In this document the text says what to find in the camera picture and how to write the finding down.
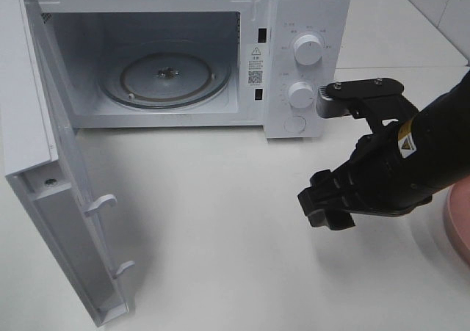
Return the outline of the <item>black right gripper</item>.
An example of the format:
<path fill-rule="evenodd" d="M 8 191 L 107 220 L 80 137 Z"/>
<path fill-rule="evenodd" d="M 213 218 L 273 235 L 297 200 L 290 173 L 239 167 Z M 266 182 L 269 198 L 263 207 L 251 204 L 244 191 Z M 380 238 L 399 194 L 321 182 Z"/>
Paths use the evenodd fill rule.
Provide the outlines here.
<path fill-rule="evenodd" d="M 430 121 L 389 123 L 361 137 L 338 169 L 313 174 L 297 199 L 313 228 L 353 228 L 351 214 L 403 216 L 432 200 L 432 152 Z"/>

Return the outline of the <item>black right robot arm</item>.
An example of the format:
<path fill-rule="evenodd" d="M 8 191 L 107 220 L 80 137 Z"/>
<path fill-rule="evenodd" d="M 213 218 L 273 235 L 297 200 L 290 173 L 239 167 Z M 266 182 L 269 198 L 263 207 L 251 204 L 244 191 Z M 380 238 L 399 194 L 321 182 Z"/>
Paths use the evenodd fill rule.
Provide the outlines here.
<path fill-rule="evenodd" d="M 353 215 L 401 217 L 469 175 L 469 78 L 423 109 L 390 78 L 328 84 L 319 89 L 323 118 L 364 119 L 370 133 L 334 170 L 312 175 L 298 195 L 314 228 L 344 230 Z"/>

